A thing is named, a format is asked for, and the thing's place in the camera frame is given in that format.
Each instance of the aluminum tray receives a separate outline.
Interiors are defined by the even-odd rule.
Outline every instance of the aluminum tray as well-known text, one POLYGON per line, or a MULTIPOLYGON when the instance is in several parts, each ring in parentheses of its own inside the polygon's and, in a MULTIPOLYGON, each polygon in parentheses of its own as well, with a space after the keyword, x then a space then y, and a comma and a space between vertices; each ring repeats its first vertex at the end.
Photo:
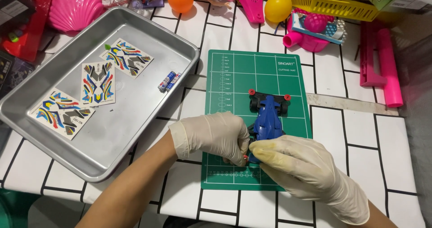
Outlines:
POLYGON ((100 16, 0 101, 0 119, 25 139, 88 182, 107 179, 145 127, 197 63, 198 48, 124 7, 100 16), (52 87, 80 99, 80 65, 100 62, 104 44, 118 38, 154 60, 134 80, 116 69, 116 103, 96 112, 72 141, 32 119, 30 109, 52 87), (169 93, 157 86, 170 71, 183 77, 169 93))

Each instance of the cutting mat grid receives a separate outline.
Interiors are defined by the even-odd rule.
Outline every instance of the cutting mat grid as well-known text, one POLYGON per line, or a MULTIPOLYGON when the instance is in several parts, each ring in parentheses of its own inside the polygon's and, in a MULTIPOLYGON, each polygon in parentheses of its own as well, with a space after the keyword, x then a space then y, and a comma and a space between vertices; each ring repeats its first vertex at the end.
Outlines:
MULTIPOLYGON (((311 138, 305 87, 298 55, 209 50, 206 114, 230 111, 254 123, 256 112, 249 109, 249 89, 257 92, 290 94, 288 113, 280 116, 288 135, 311 138)), ((219 156, 202 155, 203 189, 284 191, 259 165, 226 164, 219 156)))

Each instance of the white glove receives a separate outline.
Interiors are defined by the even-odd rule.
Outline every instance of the white glove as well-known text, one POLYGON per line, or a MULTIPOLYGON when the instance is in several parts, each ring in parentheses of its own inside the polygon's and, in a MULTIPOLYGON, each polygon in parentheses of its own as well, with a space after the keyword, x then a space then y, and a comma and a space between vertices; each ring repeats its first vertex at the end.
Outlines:
POLYGON ((230 112, 184 118, 169 126, 179 159, 201 150, 244 166, 249 133, 243 119, 230 112))
POLYGON ((312 139, 283 135, 251 143, 260 167, 294 197, 326 203, 350 225, 369 220, 368 198, 360 186, 341 172, 333 156, 312 139))

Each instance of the green object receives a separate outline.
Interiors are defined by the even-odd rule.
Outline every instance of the green object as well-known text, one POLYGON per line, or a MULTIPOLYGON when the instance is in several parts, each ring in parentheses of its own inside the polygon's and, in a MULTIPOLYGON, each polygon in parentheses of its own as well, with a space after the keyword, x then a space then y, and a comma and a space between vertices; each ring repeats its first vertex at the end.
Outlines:
POLYGON ((0 227, 25 228, 30 206, 40 195, 0 189, 0 227))
MULTIPOLYGON (((291 95, 288 114, 279 117, 286 134, 312 138, 300 58, 294 54, 209 50, 206 114, 230 111, 250 126, 257 113, 249 109, 248 90, 291 95)), ((216 190, 284 191, 259 165, 245 167, 202 153, 201 187, 216 190)))
POLYGON ((15 35, 15 33, 9 32, 7 35, 9 37, 9 39, 11 40, 11 42, 13 42, 13 43, 18 42, 19 38, 15 35))

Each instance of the pink seashell toy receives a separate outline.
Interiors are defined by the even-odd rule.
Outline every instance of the pink seashell toy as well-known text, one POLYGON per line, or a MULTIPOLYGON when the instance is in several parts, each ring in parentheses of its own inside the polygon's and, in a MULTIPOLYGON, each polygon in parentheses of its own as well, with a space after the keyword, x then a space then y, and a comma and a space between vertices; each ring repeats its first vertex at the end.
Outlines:
POLYGON ((59 31, 81 31, 100 16, 103 9, 102 0, 52 0, 48 22, 59 31))

